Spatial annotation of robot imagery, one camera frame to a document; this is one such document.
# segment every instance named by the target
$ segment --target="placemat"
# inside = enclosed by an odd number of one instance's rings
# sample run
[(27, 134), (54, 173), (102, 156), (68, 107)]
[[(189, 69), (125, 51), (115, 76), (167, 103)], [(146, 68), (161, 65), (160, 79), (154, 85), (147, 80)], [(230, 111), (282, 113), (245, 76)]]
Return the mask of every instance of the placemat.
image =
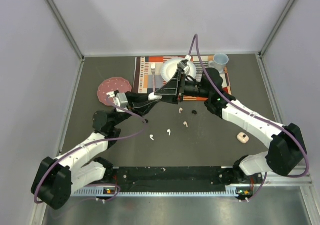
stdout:
[[(161, 67), (172, 58), (185, 58), (185, 56), (139, 56), (136, 58), (135, 74), (132, 91), (139, 94), (150, 94), (153, 92), (153, 76), (150, 63), (155, 63), (155, 89), (161, 88), (166, 81), (161, 76)], [(204, 66), (208, 68), (208, 61), (213, 61), (214, 55), (201, 56)], [(192, 57), (192, 62), (196, 67), (195, 79), (200, 82), (203, 69), (197, 56)], [(222, 88), (231, 95), (231, 86), (227, 67), (224, 74), (220, 74), (223, 79)], [(207, 98), (185, 96), (184, 101), (205, 101)]]

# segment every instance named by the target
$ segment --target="white object in gripper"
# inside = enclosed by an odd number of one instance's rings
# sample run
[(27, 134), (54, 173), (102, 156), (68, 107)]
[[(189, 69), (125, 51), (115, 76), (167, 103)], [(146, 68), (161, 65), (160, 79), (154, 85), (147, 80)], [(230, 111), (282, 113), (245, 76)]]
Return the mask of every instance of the white object in gripper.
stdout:
[(247, 134), (240, 132), (236, 138), (240, 141), (240, 143), (246, 144), (249, 141), (249, 137)]

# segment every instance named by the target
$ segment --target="fork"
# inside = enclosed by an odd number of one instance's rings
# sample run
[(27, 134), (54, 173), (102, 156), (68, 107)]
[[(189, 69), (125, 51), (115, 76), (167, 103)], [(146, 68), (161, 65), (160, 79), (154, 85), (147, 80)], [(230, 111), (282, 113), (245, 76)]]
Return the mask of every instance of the fork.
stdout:
[(151, 73), (152, 73), (152, 84), (153, 84), (153, 92), (156, 91), (156, 63), (151, 63)]

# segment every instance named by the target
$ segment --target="white plate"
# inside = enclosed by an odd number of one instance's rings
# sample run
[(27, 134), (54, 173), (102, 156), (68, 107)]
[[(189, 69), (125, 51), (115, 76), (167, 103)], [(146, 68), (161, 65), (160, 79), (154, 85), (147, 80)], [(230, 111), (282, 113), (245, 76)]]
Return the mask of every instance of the white plate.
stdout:
[[(162, 68), (161, 68), (161, 76), (166, 81), (169, 82), (170, 79), (173, 78), (173, 76), (176, 74), (176, 71), (178, 69), (178, 63), (180, 63), (184, 58), (175, 57), (171, 58), (170, 60), (166, 61)], [(197, 75), (197, 69), (195, 64), (192, 61), (188, 61), (187, 63), (190, 66), (189, 72), (187, 75), (196, 78)]]

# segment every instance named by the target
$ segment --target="white wall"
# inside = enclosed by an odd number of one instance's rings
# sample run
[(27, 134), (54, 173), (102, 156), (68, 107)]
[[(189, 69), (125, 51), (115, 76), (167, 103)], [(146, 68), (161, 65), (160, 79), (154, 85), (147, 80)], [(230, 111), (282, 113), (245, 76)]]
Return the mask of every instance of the white wall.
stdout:
[(302, 129), (320, 194), (320, 0), (298, 0), (265, 56), (286, 123)]
[(44, 0), (0, 0), (0, 224), (24, 225), (80, 62)]
[(54, 0), (85, 55), (260, 51), (288, 0)]

